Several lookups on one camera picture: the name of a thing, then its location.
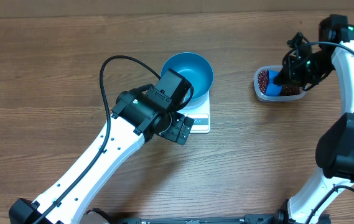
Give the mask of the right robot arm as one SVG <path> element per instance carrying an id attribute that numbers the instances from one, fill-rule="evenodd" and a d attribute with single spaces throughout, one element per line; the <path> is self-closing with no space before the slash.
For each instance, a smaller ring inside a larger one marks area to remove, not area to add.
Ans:
<path id="1" fill-rule="evenodd" d="M 329 223 L 322 212 L 354 185 L 354 25 L 347 16 L 331 14 L 319 24 L 319 39 L 300 32 L 287 42 L 290 51 L 272 83 L 308 91 L 336 72 L 342 115 L 319 139 L 317 168 L 280 213 L 281 223 Z"/>

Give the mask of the red adzuki beans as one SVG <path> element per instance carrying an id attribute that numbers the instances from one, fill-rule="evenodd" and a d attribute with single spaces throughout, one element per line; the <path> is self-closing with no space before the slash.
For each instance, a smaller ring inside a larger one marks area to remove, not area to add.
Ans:
<path id="1" fill-rule="evenodd" d="M 259 90 L 262 94 L 265 94 L 266 87 L 268 85 L 268 72 L 267 70 L 261 70 L 258 74 L 258 85 Z M 299 87 L 295 86 L 284 86 L 282 85 L 282 92 L 279 96 L 291 96 L 291 95 L 299 95 L 301 90 Z"/>

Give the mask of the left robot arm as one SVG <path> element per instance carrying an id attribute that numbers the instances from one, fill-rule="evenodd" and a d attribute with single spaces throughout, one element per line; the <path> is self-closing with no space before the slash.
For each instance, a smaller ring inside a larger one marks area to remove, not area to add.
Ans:
<path id="1" fill-rule="evenodd" d="M 153 136 L 186 143 L 193 119 L 179 111 L 192 92 L 192 84 L 173 69 L 156 85 L 123 91 L 89 148 L 35 200 L 19 198 L 9 209 L 11 223 L 79 223 L 118 167 Z"/>

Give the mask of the blue plastic measuring scoop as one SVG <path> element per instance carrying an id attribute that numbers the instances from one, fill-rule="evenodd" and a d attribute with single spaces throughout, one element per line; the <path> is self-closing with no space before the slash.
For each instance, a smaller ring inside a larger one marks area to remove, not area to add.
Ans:
<path id="1" fill-rule="evenodd" d="M 274 79 L 279 75 L 279 72 L 274 70 L 267 70 L 268 72 L 268 85 L 266 87 L 266 96 L 279 96 L 282 92 L 282 85 L 274 83 Z"/>

